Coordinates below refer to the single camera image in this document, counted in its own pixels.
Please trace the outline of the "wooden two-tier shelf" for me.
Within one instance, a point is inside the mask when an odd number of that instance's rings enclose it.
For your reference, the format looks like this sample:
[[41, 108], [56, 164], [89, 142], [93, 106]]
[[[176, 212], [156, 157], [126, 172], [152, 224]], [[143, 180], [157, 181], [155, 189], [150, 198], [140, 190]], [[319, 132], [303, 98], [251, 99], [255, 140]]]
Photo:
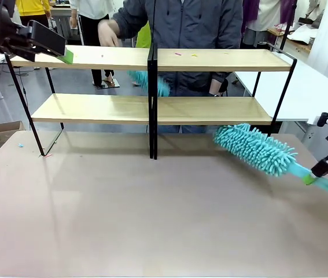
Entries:
[[[13, 66], [11, 63], [11, 58], [7, 57], [6, 62], [9, 67], [9, 71], [12, 75], [12, 78], [16, 78], [16, 74], [14, 73], [14, 68], [17, 66]], [[147, 60], [147, 69], [148, 72], [148, 95], [146, 98], [148, 99], [148, 119], [149, 122], [149, 156], [152, 159], [157, 158], [157, 49], [154, 47], [149, 50], [148, 60]], [[20, 100], [25, 110], [25, 114], [29, 120], [30, 126], [33, 129], [35, 121], [33, 121], [30, 113], [26, 99], [23, 95], [22, 90], [20, 89], [20, 85], [18, 81], [14, 81], [15, 86], [17, 87], [17, 92], [19, 94]], [[63, 122], [55, 122], [60, 125], [64, 125]]]
[[[252, 125], [275, 126], [297, 59], [270, 46], [256, 49], [159, 49], [148, 55], [148, 115], [150, 158], [157, 159], [158, 127], [163, 125]], [[251, 97], [159, 98], [159, 72], [287, 72], [276, 110], [269, 116]]]

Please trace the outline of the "large white side table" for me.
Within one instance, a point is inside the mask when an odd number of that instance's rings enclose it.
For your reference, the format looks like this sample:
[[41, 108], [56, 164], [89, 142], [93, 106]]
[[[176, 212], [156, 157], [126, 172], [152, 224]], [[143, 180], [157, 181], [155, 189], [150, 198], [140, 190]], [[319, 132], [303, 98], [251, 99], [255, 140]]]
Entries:
[[[274, 116], [288, 72], [235, 73], [245, 94], [252, 94], [256, 86], [256, 100], [269, 116]], [[319, 71], [298, 61], [290, 78], [277, 115], [281, 122], [280, 133], [285, 133], [289, 123], [307, 122], [321, 113], [328, 113], [328, 78]]]

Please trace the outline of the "person in white shirt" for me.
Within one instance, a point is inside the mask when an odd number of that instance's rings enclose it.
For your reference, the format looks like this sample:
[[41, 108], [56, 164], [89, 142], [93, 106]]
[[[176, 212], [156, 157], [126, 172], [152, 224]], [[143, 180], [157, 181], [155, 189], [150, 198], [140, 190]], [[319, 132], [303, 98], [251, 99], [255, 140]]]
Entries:
[[109, 20], [113, 12], [113, 0], [69, 0], [71, 28], [80, 26], [82, 42], [86, 46], [101, 46], [98, 37], [98, 24]]

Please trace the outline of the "left wooden two-tier shelf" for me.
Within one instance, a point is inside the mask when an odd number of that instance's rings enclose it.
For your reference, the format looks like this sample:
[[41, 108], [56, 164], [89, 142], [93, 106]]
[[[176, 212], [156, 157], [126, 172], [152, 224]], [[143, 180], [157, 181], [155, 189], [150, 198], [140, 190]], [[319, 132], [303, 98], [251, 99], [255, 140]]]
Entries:
[[[11, 58], [7, 57], [6, 62], [9, 67], [9, 71], [12, 75], [12, 78], [16, 78], [16, 74], [14, 73], [14, 68], [17, 66], [13, 66], [11, 63]], [[152, 159], [157, 158], [157, 49], [154, 47], [149, 50], [148, 60], [147, 60], [147, 69], [148, 72], [148, 95], [146, 98], [148, 99], [148, 119], [149, 122], [149, 156]], [[30, 126], [33, 129], [35, 121], [33, 121], [30, 113], [26, 99], [23, 95], [22, 90], [20, 89], [20, 85], [18, 81], [14, 81], [15, 86], [17, 87], [17, 92], [19, 94], [20, 100], [25, 110], [25, 114], [29, 120]], [[55, 122], [60, 125], [64, 125], [63, 122]]]

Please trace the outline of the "person's left hand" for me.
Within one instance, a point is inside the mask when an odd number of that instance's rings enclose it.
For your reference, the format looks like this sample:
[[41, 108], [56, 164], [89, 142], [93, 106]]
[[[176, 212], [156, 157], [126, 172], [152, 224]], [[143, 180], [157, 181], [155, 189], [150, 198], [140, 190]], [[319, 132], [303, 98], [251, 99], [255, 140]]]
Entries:
[[217, 80], [212, 79], [211, 85], [209, 88], [209, 94], [215, 97], [221, 97], [219, 93], [219, 89], [221, 87], [222, 83], [218, 82]]

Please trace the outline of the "wooden desk with papers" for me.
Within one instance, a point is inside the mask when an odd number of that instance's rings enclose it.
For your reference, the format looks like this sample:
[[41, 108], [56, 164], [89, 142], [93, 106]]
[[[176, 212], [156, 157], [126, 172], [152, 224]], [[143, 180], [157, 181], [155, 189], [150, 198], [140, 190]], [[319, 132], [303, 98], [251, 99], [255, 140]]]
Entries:
[[287, 24], [277, 24], [267, 29], [267, 31], [275, 38], [274, 44], [285, 52], [291, 54], [303, 54], [309, 56], [314, 40], [318, 34], [318, 29], [313, 28], [310, 24], [301, 24], [294, 22], [289, 29], [284, 45]]

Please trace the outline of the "person in purple cardigan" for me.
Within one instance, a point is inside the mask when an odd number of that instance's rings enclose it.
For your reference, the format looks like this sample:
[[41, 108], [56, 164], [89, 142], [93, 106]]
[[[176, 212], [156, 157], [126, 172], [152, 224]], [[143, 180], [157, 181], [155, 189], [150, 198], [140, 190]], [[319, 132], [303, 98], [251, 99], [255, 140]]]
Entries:
[[296, 0], [243, 0], [241, 49], [267, 48], [268, 29], [287, 23]]

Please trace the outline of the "person's right forearm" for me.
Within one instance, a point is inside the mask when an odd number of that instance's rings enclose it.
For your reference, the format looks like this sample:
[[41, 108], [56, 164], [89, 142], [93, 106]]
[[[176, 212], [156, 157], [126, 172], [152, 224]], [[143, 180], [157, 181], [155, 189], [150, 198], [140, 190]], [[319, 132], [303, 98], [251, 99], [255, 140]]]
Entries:
[[141, 28], [148, 22], [145, 8], [141, 6], [125, 5], [113, 15], [119, 31], [119, 39], [128, 39], [136, 36]]

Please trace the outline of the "glass floor scale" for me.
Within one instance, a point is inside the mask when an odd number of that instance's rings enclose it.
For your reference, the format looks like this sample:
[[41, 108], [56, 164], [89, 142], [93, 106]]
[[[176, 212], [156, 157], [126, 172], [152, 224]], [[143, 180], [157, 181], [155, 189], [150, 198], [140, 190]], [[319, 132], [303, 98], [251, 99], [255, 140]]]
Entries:
[[118, 88], [120, 87], [117, 79], [113, 79], [113, 82], [110, 82], [109, 80], [107, 79], [103, 79], [102, 80], [102, 83], [97, 86], [98, 89], [111, 89], [111, 88]]

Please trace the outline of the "teal chenille duster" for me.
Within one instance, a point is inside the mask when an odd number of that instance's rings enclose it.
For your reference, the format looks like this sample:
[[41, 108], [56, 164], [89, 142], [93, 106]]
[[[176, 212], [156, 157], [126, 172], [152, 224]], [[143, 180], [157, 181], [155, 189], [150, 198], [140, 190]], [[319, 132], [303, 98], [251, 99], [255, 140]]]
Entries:
[[251, 128], [248, 123], [218, 127], [213, 135], [213, 141], [267, 175], [280, 177], [290, 173], [304, 184], [314, 185], [328, 192], [328, 179], [318, 177], [312, 170], [298, 164], [294, 148], [262, 133], [257, 128]]
[[[134, 83], [140, 86], [145, 92], [148, 93], [148, 72], [147, 71], [127, 71], [128, 75]], [[157, 78], [157, 96], [168, 97], [170, 87], [161, 77]]]

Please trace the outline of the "brown cardboard box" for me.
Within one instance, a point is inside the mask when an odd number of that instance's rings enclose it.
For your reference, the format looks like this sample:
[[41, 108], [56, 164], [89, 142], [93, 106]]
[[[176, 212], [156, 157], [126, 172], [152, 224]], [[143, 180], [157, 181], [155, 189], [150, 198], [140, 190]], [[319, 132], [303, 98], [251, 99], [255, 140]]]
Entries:
[[0, 147], [17, 131], [25, 130], [22, 121], [0, 123]]

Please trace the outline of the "person in dark grey jacket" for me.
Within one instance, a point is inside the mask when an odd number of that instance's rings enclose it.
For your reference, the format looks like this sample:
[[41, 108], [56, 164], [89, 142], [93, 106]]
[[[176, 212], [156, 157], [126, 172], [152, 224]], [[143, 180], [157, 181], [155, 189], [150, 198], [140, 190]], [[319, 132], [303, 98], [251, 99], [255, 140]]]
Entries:
[[[145, 8], [153, 39], [161, 49], [238, 49], [241, 0], [125, 0], [123, 6]], [[159, 72], [171, 97], [209, 94], [212, 72]], [[205, 133], [206, 126], [159, 126], [159, 133]]]

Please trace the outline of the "person's right hand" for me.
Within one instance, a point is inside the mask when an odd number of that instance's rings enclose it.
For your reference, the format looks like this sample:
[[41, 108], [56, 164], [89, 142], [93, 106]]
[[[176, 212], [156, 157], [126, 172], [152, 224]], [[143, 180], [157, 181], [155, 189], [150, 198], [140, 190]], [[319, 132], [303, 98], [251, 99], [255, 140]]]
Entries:
[[119, 47], [119, 26], [115, 20], [101, 20], [98, 24], [98, 38], [103, 47]]

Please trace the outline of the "person in yellow jacket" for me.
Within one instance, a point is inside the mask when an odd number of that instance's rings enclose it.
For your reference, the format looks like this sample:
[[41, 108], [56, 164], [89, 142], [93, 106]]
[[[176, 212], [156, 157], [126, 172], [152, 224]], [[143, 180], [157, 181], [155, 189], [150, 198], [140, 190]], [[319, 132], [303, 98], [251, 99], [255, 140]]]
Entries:
[[51, 10], [49, 0], [16, 0], [22, 25], [34, 20], [49, 28]]

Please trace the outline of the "grey background desk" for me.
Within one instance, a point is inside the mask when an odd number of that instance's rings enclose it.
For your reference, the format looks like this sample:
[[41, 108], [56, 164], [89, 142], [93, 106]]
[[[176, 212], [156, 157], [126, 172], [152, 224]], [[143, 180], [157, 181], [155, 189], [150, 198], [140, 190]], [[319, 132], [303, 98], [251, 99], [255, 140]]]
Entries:
[[67, 41], [72, 40], [72, 30], [69, 25], [69, 18], [71, 16], [70, 8], [51, 7], [52, 24], [57, 33], [63, 36]]

